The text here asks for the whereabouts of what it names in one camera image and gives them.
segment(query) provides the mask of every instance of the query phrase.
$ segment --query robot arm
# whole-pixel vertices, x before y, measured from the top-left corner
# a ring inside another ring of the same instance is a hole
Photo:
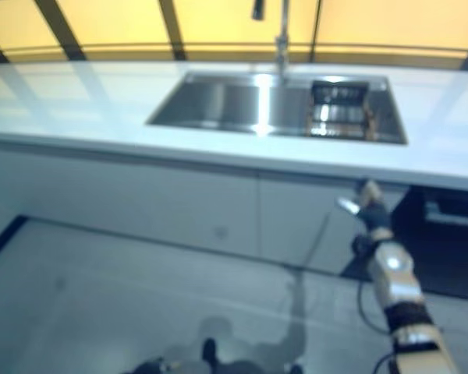
[[[356,238],[354,252],[368,256],[367,270],[374,282],[393,345],[389,363],[393,374],[459,374],[440,330],[426,309],[423,292],[413,273],[413,258],[396,242],[390,216],[373,181],[358,188],[356,202],[340,198],[340,207],[358,216],[367,227]]]

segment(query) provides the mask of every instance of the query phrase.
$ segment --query sink basin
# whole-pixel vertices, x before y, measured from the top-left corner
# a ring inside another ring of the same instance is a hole
[[[187,74],[149,125],[406,143],[381,76]]]

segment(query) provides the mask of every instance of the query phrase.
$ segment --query floor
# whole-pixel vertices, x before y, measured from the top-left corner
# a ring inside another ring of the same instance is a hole
[[[206,337],[224,362],[268,372],[369,373],[388,339],[363,324],[351,280],[29,221],[0,253],[0,374],[119,374],[165,356],[198,362]],[[468,302],[429,309],[468,373]],[[382,324],[372,290],[367,314]]]

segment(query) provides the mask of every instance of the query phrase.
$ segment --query white countertop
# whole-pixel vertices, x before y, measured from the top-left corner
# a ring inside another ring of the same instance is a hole
[[[144,125],[190,70],[272,69],[191,62],[0,65],[0,140],[468,190],[468,72],[290,67],[289,74],[387,76],[405,146]]]

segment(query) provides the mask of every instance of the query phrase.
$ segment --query white cabinet door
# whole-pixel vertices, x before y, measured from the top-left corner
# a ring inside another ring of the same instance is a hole
[[[353,197],[356,181],[263,173],[260,177],[261,254],[265,259],[340,273],[362,224],[335,205]],[[381,185],[393,209],[404,187]]]
[[[0,200],[31,217],[257,254],[253,173],[98,157],[0,150]]]

